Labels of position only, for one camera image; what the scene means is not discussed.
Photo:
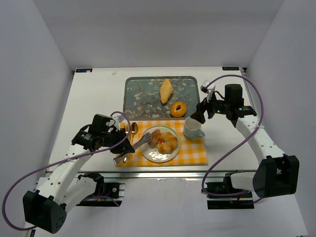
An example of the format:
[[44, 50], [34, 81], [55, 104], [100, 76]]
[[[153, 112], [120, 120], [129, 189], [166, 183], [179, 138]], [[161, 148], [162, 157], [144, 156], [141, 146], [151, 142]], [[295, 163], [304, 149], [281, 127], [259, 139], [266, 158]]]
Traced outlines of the silver metal tongs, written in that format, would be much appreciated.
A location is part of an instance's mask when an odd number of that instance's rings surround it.
[[[144, 145], [145, 143], [149, 143], [152, 140], [152, 135], [151, 133], [147, 132], [145, 133], [142, 138], [136, 143], [134, 144], [132, 147], [134, 148], [134, 150], [137, 150], [138, 148], [140, 148], [142, 145]], [[113, 159], [114, 164], [118, 165], [121, 161], [126, 160], [126, 158], [130, 155], [131, 153], [122, 153], [120, 154], [118, 157], [115, 157]]]

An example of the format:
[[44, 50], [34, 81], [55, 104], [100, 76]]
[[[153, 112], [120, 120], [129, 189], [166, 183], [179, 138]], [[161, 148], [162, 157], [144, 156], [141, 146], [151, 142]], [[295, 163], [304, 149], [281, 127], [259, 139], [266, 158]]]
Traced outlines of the small brown bread piece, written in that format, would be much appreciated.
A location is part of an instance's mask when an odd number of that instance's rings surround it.
[[160, 135], [161, 135], [161, 131], [159, 129], [156, 129], [155, 131], [153, 131], [151, 133], [152, 135], [152, 139], [150, 142], [148, 142], [149, 146], [155, 146], [157, 144], [157, 142], [159, 141]]

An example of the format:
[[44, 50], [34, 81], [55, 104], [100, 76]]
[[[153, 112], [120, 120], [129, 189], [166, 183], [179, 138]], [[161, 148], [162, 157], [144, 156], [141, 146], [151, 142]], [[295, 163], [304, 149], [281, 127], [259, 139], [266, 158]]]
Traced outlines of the round twisted bread roll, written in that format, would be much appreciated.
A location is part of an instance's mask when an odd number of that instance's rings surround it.
[[170, 132], [160, 134], [156, 147], [162, 154], [172, 153], [178, 146], [178, 139]]

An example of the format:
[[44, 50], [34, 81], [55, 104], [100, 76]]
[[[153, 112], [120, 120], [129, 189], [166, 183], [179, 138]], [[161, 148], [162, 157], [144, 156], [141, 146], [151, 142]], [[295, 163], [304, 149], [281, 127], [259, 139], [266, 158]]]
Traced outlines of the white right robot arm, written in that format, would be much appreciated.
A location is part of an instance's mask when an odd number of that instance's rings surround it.
[[206, 93], [197, 110], [190, 116], [194, 121], [205, 123], [204, 113], [211, 119], [215, 114], [225, 115], [244, 136], [255, 154], [259, 166], [256, 171], [227, 173], [220, 185], [208, 185], [203, 192], [214, 197], [239, 196], [255, 192], [260, 198], [294, 194], [297, 190], [299, 161], [288, 156], [270, 138], [259, 124], [259, 118], [251, 106], [244, 105], [242, 87], [239, 84], [225, 85], [225, 95], [216, 98], [215, 86], [204, 81], [200, 87]]

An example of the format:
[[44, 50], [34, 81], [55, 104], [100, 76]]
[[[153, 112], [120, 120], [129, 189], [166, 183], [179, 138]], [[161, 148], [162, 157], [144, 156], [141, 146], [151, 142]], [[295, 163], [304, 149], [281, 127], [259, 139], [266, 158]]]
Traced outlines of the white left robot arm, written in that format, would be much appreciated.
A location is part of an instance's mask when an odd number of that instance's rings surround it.
[[55, 234], [64, 225], [67, 213], [98, 191], [97, 186], [103, 181], [98, 173], [85, 174], [73, 187], [70, 184], [97, 151], [109, 150], [113, 154], [135, 151], [120, 126], [124, 120], [128, 118], [122, 112], [110, 116], [96, 114], [91, 124], [77, 132], [48, 179], [35, 191], [24, 194], [23, 208], [28, 223]]

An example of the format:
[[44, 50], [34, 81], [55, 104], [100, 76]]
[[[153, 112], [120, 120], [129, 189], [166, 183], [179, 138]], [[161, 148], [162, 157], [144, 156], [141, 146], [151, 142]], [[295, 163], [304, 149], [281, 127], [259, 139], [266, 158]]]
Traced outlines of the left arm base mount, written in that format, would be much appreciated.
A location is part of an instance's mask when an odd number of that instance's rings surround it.
[[81, 178], [90, 178], [96, 183], [94, 193], [82, 200], [78, 206], [86, 207], [120, 207], [124, 196], [124, 183], [106, 182], [104, 177], [97, 172], [81, 174]]

